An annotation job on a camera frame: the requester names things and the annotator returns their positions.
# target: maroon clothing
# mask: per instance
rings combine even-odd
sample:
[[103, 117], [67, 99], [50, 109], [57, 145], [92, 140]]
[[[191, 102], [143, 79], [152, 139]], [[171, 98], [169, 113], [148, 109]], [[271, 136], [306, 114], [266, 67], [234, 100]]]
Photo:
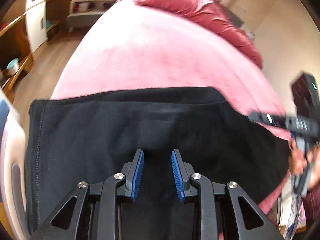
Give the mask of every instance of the maroon clothing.
[[307, 228], [310, 228], [317, 217], [320, 216], [320, 183], [302, 198], [304, 211], [307, 217]]

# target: pillow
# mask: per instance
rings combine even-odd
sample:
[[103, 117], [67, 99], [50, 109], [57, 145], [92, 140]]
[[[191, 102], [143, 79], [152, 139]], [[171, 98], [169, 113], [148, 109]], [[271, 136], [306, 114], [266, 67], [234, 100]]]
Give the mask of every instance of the pillow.
[[219, 34], [262, 69], [262, 58], [255, 45], [229, 21], [215, 0], [135, 0], [137, 5], [170, 11]]

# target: ridged blue pad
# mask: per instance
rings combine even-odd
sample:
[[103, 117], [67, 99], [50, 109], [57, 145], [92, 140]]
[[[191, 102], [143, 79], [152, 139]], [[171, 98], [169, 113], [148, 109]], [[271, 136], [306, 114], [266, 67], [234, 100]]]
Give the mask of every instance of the ridged blue pad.
[[171, 165], [174, 176], [174, 182], [176, 183], [177, 194], [181, 202], [184, 202], [183, 181], [178, 166], [178, 160], [174, 151], [171, 153]]
[[144, 154], [143, 151], [140, 152], [140, 156], [137, 163], [137, 168], [134, 172], [133, 180], [132, 180], [132, 193], [131, 193], [131, 199], [134, 202], [138, 196], [140, 182], [141, 182], [141, 176], [142, 176], [142, 170], [143, 170], [143, 162], [144, 162]]

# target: human hand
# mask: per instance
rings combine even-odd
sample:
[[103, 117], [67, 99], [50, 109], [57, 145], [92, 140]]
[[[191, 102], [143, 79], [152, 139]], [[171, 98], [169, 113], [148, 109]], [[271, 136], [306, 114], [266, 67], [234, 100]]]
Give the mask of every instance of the human hand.
[[[308, 153], [309, 162], [314, 160], [313, 170], [310, 176], [308, 190], [313, 189], [320, 182], [320, 148], [315, 146]], [[298, 149], [296, 141], [291, 141], [291, 156], [289, 157], [289, 170], [291, 174], [296, 176], [303, 173], [303, 169], [307, 166], [307, 160], [303, 157], [303, 153]]]

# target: wooden floor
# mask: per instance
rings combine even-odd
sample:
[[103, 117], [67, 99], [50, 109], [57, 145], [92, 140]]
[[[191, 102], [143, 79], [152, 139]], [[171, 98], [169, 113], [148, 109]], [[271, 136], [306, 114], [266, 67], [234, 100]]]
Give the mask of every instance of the wooden floor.
[[29, 107], [34, 99], [49, 99], [60, 75], [85, 36], [87, 30], [72, 33], [58, 33], [50, 41], [39, 58], [34, 62], [29, 74], [21, 74], [16, 82], [13, 106], [20, 113], [20, 125], [29, 134]]

